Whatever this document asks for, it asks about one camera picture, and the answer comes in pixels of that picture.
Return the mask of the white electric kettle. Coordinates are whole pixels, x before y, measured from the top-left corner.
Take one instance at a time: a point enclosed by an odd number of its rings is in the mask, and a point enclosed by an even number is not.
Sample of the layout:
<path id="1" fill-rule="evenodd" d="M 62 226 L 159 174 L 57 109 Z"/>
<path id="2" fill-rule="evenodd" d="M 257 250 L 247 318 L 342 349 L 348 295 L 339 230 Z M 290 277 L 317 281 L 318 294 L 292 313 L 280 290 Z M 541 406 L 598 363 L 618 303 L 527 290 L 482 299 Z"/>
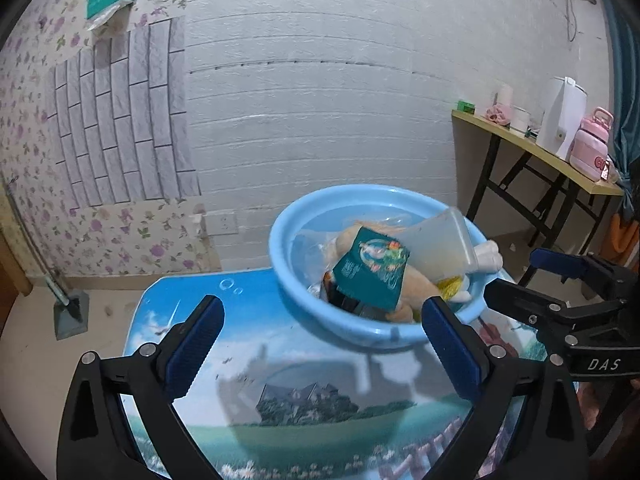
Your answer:
<path id="1" fill-rule="evenodd" d="M 575 134 L 586 114 L 587 101 L 587 92 L 573 78 L 552 77 L 542 94 L 536 144 L 567 162 Z"/>

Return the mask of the light blue plastic basin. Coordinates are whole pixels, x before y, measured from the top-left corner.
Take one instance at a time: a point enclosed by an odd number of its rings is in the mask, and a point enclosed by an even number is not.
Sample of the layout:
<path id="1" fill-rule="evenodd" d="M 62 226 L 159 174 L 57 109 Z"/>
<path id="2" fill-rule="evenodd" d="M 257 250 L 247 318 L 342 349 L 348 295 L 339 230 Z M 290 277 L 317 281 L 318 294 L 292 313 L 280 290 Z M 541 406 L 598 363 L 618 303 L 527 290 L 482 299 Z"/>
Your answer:
<path id="1" fill-rule="evenodd" d="M 425 344 L 418 324 L 358 318 L 319 297 L 323 274 L 339 259 L 334 240 L 357 220 L 412 226 L 447 206 L 417 192 L 378 184 L 346 184 L 311 192 L 282 211 L 269 235 L 269 257 L 281 288 L 299 310 L 341 340 L 362 348 L 397 350 Z"/>

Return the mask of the pink floral item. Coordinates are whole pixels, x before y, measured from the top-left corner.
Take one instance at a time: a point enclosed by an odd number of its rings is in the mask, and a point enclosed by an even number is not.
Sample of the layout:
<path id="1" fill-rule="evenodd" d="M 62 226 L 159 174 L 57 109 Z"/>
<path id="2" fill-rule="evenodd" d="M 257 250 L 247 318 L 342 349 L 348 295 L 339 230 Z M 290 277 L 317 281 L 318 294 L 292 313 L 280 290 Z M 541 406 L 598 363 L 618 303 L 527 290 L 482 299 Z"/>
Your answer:
<path id="1" fill-rule="evenodd" d="M 497 103 L 488 107 L 484 117 L 494 124 L 507 127 L 511 123 L 512 108 L 510 106 Z"/>

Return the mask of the white tall cup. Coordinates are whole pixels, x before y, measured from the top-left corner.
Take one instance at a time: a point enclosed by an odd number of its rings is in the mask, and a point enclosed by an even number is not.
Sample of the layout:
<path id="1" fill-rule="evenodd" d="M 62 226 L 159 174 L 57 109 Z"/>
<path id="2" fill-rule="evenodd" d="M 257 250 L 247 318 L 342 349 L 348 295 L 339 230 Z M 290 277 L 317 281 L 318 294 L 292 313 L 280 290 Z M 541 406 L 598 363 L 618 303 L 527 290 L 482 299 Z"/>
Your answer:
<path id="1" fill-rule="evenodd" d="M 513 103 L 514 89 L 510 84 L 502 84 L 496 94 L 496 103 L 511 107 Z"/>

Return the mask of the pink thermos bottle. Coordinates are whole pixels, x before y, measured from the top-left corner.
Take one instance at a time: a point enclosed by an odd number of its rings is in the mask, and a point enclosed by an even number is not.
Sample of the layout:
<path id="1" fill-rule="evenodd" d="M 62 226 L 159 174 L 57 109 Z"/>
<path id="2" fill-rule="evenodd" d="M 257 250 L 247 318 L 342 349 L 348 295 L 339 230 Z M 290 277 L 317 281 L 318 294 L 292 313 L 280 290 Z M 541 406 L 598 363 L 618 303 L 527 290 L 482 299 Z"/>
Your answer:
<path id="1" fill-rule="evenodd" d="M 597 107 L 582 118 L 570 149 L 570 166 L 593 182 L 608 178 L 608 138 L 614 116 Z"/>

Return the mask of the dark green snack packet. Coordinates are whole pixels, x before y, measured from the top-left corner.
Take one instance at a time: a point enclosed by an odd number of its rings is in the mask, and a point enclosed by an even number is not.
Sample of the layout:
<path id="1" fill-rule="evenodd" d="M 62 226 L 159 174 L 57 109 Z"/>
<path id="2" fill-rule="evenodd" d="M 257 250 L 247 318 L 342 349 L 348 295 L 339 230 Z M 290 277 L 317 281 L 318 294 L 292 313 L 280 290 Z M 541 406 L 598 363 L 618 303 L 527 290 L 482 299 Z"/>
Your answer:
<path id="1" fill-rule="evenodd" d="M 360 226 L 352 247 L 334 266 L 337 298 L 330 304 L 352 314 L 364 308 L 395 311 L 409 256 L 396 238 Z"/>

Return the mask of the yellow top side table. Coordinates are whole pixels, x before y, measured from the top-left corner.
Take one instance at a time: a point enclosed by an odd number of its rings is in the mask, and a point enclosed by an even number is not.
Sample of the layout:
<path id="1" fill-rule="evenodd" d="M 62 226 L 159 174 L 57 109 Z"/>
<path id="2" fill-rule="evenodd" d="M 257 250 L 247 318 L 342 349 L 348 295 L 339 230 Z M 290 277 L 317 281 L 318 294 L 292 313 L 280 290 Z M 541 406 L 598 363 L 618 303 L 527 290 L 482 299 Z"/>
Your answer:
<path id="1" fill-rule="evenodd" d="M 472 126 L 489 134 L 488 149 L 469 207 L 466 208 L 466 218 L 471 221 L 475 219 L 485 193 L 491 192 L 534 229 L 529 244 L 535 244 L 542 237 L 542 246 L 552 248 L 570 218 L 570 213 L 577 208 L 592 221 L 592 227 L 578 250 L 578 254 L 584 256 L 596 237 L 612 200 L 622 198 L 624 191 L 615 183 L 589 180 L 568 162 L 546 152 L 529 138 L 519 136 L 486 118 L 453 110 L 451 119 L 456 124 Z M 496 181 L 491 174 L 503 145 L 515 146 L 522 154 L 502 179 Z M 523 172 L 547 185 L 544 195 L 533 208 L 525 206 L 509 191 L 511 184 Z"/>

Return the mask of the white wall socket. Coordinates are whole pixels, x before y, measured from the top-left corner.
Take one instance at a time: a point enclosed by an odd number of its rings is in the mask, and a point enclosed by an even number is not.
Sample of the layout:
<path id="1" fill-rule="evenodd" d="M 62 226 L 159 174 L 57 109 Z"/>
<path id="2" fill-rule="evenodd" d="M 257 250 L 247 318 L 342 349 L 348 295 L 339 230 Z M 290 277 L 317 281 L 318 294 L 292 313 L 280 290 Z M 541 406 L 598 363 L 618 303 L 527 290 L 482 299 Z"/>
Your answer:
<path id="1" fill-rule="evenodd" d="M 226 236 L 239 233 L 238 220 L 232 210 L 209 211 L 204 214 L 203 219 L 208 236 Z"/>

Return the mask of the green small box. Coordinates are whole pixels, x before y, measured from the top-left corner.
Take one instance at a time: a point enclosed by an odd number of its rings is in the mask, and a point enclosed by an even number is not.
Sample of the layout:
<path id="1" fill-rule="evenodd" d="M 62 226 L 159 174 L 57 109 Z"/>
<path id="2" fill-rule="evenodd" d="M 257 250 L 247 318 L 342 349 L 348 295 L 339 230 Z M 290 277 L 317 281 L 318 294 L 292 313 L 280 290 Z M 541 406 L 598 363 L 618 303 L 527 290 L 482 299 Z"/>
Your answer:
<path id="1" fill-rule="evenodd" d="M 471 103 L 471 102 L 466 102 L 466 101 L 463 101 L 463 100 L 459 100 L 457 102 L 456 110 L 458 112 L 468 113 L 468 114 L 474 115 L 475 114 L 475 105 L 473 103 Z"/>

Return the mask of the teal curtain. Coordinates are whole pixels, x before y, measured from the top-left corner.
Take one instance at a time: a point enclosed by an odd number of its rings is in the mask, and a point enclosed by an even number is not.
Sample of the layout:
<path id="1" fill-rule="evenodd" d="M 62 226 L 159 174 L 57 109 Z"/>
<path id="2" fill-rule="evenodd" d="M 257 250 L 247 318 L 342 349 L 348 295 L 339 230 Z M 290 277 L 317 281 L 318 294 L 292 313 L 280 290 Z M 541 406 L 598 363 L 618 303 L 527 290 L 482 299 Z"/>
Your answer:
<path id="1" fill-rule="evenodd" d="M 639 188 L 639 33 L 614 0 L 602 0 L 613 67 L 613 156 L 632 209 Z"/>

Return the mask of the tan plush dog toy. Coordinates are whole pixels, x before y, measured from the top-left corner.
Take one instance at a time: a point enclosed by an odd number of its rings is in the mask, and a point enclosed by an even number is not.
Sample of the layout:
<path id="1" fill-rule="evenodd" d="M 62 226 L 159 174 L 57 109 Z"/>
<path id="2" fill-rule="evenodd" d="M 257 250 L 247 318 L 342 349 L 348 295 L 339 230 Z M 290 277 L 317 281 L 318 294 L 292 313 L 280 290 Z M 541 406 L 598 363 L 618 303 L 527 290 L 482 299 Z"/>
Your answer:
<path id="1" fill-rule="evenodd" d="M 401 228 L 358 221 L 334 242 L 337 262 L 322 278 L 322 294 L 332 306 L 353 315 L 412 324 L 424 300 L 438 288 L 409 263 L 399 240 Z"/>

